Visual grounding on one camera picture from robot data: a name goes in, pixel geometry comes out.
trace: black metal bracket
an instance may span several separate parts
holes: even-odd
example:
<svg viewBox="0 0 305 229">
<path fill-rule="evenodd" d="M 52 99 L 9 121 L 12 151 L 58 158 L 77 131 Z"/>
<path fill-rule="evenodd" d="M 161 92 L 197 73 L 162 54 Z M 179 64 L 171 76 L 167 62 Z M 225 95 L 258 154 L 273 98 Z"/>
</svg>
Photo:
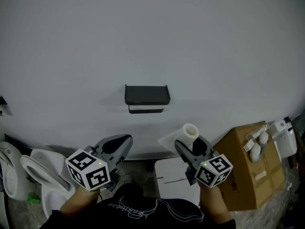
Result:
<svg viewBox="0 0 305 229">
<path fill-rule="evenodd" d="M 2 96 L 0 96 L 0 105 L 8 105 Z"/>
<path fill-rule="evenodd" d="M 163 109 L 136 109 L 131 110 L 128 106 L 129 113 L 131 114 L 153 114 L 153 113 L 162 113 Z"/>
</svg>

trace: toilet paper holder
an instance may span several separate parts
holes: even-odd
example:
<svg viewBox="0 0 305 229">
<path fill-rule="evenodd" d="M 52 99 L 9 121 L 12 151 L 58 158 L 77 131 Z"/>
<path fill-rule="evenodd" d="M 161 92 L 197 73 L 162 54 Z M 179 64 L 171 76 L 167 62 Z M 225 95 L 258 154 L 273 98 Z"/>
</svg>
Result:
<svg viewBox="0 0 305 229">
<path fill-rule="evenodd" d="M 8 105 L 2 96 L 0 96 L 0 107 L 1 105 Z"/>
<path fill-rule="evenodd" d="M 162 113 L 162 109 L 131 110 L 133 105 L 168 105 L 171 100 L 166 86 L 127 86 L 125 85 L 125 103 L 131 114 Z"/>
</svg>

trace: white wall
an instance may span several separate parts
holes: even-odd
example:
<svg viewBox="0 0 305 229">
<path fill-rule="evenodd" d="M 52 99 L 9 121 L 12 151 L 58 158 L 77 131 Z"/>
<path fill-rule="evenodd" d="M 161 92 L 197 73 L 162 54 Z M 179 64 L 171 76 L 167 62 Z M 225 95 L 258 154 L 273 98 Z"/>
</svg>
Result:
<svg viewBox="0 0 305 229">
<path fill-rule="evenodd" d="M 0 122 L 32 147 L 134 137 L 130 159 L 169 155 L 186 122 L 230 128 L 300 112 L 305 0 L 1 0 Z M 124 85 L 169 86 L 162 114 L 129 114 Z"/>
</svg>

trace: white urinal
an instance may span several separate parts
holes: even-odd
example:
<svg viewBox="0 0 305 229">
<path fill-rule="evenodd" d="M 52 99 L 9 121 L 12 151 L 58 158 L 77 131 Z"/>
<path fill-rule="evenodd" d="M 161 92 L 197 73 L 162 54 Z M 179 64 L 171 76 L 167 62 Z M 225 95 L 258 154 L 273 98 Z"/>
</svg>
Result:
<svg viewBox="0 0 305 229">
<path fill-rule="evenodd" d="M 0 163 L 5 192 L 10 198 L 27 200 L 35 192 L 35 184 L 27 178 L 28 174 L 20 164 L 21 152 L 12 144 L 0 143 Z"/>
<path fill-rule="evenodd" d="M 41 183 L 42 206 L 47 218 L 52 210 L 59 210 L 78 187 L 69 174 L 65 159 L 62 154 L 43 149 L 33 149 L 30 156 L 23 155 L 20 159 L 30 176 Z"/>
</svg>

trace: white plastic object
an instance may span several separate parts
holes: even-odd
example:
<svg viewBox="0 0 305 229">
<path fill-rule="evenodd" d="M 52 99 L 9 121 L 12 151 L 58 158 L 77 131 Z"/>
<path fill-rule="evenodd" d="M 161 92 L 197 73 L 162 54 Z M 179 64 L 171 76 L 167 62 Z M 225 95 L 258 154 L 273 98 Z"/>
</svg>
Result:
<svg viewBox="0 0 305 229">
<path fill-rule="evenodd" d="M 256 128 L 254 131 L 252 131 L 252 132 L 250 132 L 250 133 L 248 133 L 248 134 L 246 135 L 246 139 L 247 139 L 247 140 L 250 140 L 250 139 L 255 140 L 256 138 L 259 137 L 259 135 L 260 135 L 263 131 L 266 131 L 266 130 L 268 129 L 268 127 L 269 127 L 268 124 L 265 124 L 265 125 L 263 125 L 263 126 L 260 126 L 260 127 Z"/>
<path fill-rule="evenodd" d="M 197 169 L 195 178 L 198 182 L 212 188 L 224 182 L 232 169 L 232 164 L 222 154 L 202 162 Z"/>
<path fill-rule="evenodd" d="M 280 151 L 278 151 L 278 147 L 277 147 L 277 142 L 276 141 L 274 141 L 274 145 L 275 145 L 275 149 L 277 151 L 278 158 L 279 158 L 280 162 L 282 162 L 282 159 L 281 159 L 281 156 L 280 156 Z"/>
<path fill-rule="evenodd" d="M 158 142 L 161 146 L 178 155 L 175 148 L 175 141 L 181 141 L 191 151 L 193 150 L 193 142 L 199 137 L 199 130 L 190 123 L 184 124 L 180 129 L 174 131 L 160 139 Z"/>
<path fill-rule="evenodd" d="M 258 162 L 260 153 L 261 153 L 261 147 L 257 143 L 254 143 L 253 147 L 250 150 L 251 162 Z"/>
<path fill-rule="evenodd" d="M 188 167 L 181 157 L 158 160 L 155 165 L 155 174 L 161 198 L 180 198 L 199 204 L 200 187 L 190 185 L 185 172 Z"/>
<path fill-rule="evenodd" d="M 269 127 L 269 132 L 273 140 L 279 136 L 287 128 L 286 122 L 284 120 L 275 121 Z"/>
<path fill-rule="evenodd" d="M 111 181 L 107 163 L 82 149 L 68 157 L 66 164 L 73 180 L 88 191 L 98 190 Z"/>
<path fill-rule="evenodd" d="M 261 132 L 258 137 L 258 143 L 260 146 L 265 145 L 268 142 L 268 133 L 266 131 Z"/>
<path fill-rule="evenodd" d="M 281 159 L 294 155 L 297 151 L 295 132 L 290 122 L 286 125 L 287 128 L 275 138 Z"/>
<path fill-rule="evenodd" d="M 244 150 L 246 152 L 250 151 L 251 148 L 253 147 L 254 145 L 254 141 L 252 141 L 252 139 L 250 139 L 245 145 L 244 145 Z"/>
<path fill-rule="evenodd" d="M 36 185 L 27 179 L 29 175 L 20 164 L 21 155 L 21 152 L 12 144 L 0 143 L 4 189 L 10 198 L 25 201 L 33 195 Z"/>
<path fill-rule="evenodd" d="M 259 179 L 262 179 L 263 177 L 265 177 L 267 175 L 267 172 L 264 170 L 263 172 L 257 174 L 255 176 L 255 179 L 258 181 Z"/>
</svg>

